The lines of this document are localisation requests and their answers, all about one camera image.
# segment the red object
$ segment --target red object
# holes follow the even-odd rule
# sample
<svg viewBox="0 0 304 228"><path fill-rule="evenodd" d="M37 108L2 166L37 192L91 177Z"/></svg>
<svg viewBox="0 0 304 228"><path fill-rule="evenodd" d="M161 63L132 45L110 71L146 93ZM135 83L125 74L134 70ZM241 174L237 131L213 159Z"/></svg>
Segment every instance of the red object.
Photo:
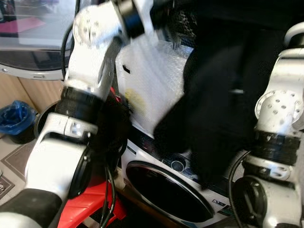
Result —
<svg viewBox="0 0 304 228"><path fill-rule="evenodd" d="M5 22L0 24L0 32L4 33L18 33L29 29L33 29L39 26L45 25L45 22L35 17L24 18Z"/></svg>
<svg viewBox="0 0 304 228"><path fill-rule="evenodd" d="M101 208L105 200L105 184L87 187L80 196L67 201L63 212L61 213L58 228L76 228L87 217ZM111 184L108 186L109 206L112 202ZM114 220L122 220L126 216L126 210L120 200L116 197L116 204L113 212L114 216L109 220L108 225Z"/></svg>

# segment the bubble wrap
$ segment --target bubble wrap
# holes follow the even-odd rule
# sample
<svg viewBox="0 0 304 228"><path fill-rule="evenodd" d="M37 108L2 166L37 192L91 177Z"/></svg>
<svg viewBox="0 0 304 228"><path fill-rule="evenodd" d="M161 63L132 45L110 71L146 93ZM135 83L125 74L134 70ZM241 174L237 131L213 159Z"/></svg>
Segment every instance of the bubble wrap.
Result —
<svg viewBox="0 0 304 228"><path fill-rule="evenodd" d="M191 51L186 46L173 50L170 42L154 42L142 36L124 47L116 58L119 92L126 98L132 118L147 133L153 133L156 124L183 95L182 72Z"/></svg>

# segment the blue plastic bag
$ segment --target blue plastic bag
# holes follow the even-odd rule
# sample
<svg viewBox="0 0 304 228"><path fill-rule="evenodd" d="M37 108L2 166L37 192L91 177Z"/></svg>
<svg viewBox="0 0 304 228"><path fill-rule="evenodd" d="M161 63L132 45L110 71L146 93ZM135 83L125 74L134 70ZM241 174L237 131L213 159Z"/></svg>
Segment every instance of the blue plastic bag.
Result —
<svg viewBox="0 0 304 228"><path fill-rule="evenodd" d="M17 135L32 125L36 110L23 101L14 101L0 109L0 133Z"/></svg>

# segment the trash bin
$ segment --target trash bin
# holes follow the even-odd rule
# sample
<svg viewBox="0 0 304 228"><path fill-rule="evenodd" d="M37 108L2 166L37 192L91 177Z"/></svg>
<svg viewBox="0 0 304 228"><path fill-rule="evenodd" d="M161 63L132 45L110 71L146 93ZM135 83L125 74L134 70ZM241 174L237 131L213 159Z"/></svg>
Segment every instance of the trash bin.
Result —
<svg viewBox="0 0 304 228"><path fill-rule="evenodd" d="M14 101L0 109L0 133L7 134L14 143L26 144L34 136L36 110L23 101Z"/></svg>

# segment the black cloth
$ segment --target black cloth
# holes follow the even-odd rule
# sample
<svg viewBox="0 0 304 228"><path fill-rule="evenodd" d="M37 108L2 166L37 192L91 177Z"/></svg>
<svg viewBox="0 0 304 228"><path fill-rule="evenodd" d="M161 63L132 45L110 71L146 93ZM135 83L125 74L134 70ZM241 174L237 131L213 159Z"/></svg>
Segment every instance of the black cloth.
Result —
<svg viewBox="0 0 304 228"><path fill-rule="evenodd" d="M244 5L232 8L228 5L231 1L207 2L205 6L212 10L204 9L199 15L201 33L184 68L185 94L154 130L160 156L191 149L191 168L200 183L217 181L238 151L250 149L257 123L256 102L284 49L289 25L299 17L298 9L289 9L291 3L287 3L282 20L271 18L281 12L283 2L289 1L275 1L280 3L276 6L280 10L273 7L268 17L262 5L262 18L256 4L256 11L246 17L248 8ZM224 15L220 13L223 6L216 2L226 6Z"/></svg>

